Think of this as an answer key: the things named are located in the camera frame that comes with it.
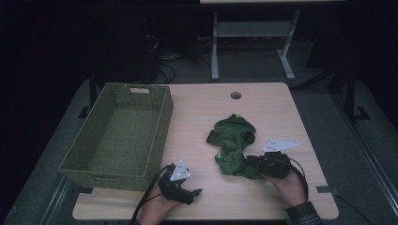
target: crumpled green cloth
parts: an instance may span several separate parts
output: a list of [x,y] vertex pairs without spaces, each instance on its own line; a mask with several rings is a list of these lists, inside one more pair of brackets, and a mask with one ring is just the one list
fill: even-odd
[[243,117],[232,114],[217,122],[210,131],[207,142],[222,149],[215,159],[222,174],[243,176],[252,180],[264,179],[243,155],[245,148],[254,143],[255,128]]

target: green basket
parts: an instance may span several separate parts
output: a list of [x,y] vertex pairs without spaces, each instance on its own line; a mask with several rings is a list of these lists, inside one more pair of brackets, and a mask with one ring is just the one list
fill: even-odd
[[84,187],[146,190],[173,107],[168,86],[107,83],[59,171]]

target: gray carpet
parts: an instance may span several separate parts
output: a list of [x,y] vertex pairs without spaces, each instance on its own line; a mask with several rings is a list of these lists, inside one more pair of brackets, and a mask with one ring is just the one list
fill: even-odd
[[[277,47],[279,47],[278,43],[271,43],[261,49],[262,51],[221,54],[219,83],[283,82],[289,86],[295,86],[320,72],[318,69],[305,67],[312,43],[295,42],[288,58],[297,78],[289,82],[284,77],[283,69],[274,51]],[[209,62],[210,55],[204,53],[201,57],[203,60],[193,61],[185,58],[167,64],[176,71],[174,83],[209,83],[210,67],[205,61]],[[173,71],[170,68],[163,67],[162,69],[167,76],[172,76]],[[358,142],[353,126],[347,122],[342,112],[340,101],[344,95],[329,94],[326,91],[328,81],[329,79],[325,79],[305,91],[293,91],[292,96],[329,185],[336,188],[342,197],[354,204],[374,224],[398,224],[398,217],[375,179],[361,149],[362,143]],[[159,76],[155,83],[163,83],[162,76]],[[358,121],[355,128],[363,134],[386,174],[397,187],[395,176],[397,170],[395,162],[398,159],[397,130],[379,110],[369,90],[360,82],[357,87],[356,103],[365,108],[371,120]],[[89,105],[88,93],[88,82],[85,82],[70,103],[37,167],[32,171],[31,177],[15,202],[5,225],[128,224],[127,221],[75,220],[71,211],[80,187],[70,184],[67,188],[55,192],[60,182],[65,181],[57,168],[84,121],[78,116],[82,108]],[[56,198],[61,200],[59,207],[51,204],[55,193],[62,195]],[[336,199],[336,203],[340,216],[334,220],[325,221],[326,224],[366,224],[351,207],[339,199]],[[225,224],[266,223],[253,221]]]

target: person's left hand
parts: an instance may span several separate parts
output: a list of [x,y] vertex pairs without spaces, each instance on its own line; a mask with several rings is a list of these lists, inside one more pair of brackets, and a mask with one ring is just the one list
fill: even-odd
[[[155,186],[149,192],[148,199],[161,194],[161,189],[156,182]],[[180,202],[168,200],[163,195],[159,195],[149,200],[143,205],[141,216],[138,219],[141,225],[158,225],[174,208],[181,205]]]

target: hand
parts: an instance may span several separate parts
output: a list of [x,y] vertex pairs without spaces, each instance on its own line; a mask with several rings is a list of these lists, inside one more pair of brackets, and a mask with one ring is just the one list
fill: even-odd
[[[161,194],[158,182],[156,182],[155,186],[149,192],[148,199]],[[141,225],[158,225],[164,220],[168,213],[179,205],[181,205],[180,202],[168,200],[164,198],[163,195],[159,195],[143,205],[141,216],[138,221]]]
[[289,207],[307,202],[299,176],[292,170],[284,179],[263,176],[276,187],[279,195]]

